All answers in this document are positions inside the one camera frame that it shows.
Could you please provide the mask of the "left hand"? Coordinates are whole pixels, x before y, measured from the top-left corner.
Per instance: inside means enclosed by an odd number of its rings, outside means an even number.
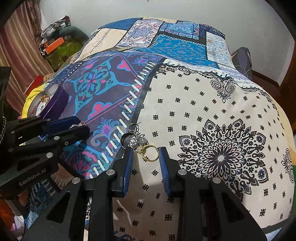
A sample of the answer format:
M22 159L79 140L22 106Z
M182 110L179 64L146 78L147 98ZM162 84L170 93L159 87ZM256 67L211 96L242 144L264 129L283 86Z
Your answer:
M26 189L14 197L14 204L17 209L27 206L29 202L29 193L30 193L29 190Z

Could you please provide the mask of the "orange left sleeve forearm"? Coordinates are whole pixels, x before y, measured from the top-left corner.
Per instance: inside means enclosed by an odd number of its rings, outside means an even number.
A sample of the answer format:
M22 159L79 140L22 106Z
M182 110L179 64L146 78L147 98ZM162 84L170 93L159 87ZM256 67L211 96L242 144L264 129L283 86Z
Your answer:
M0 215L2 220L4 221L6 227L11 229L14 223L14 213L11 208L8 206L5 200L0 199Z

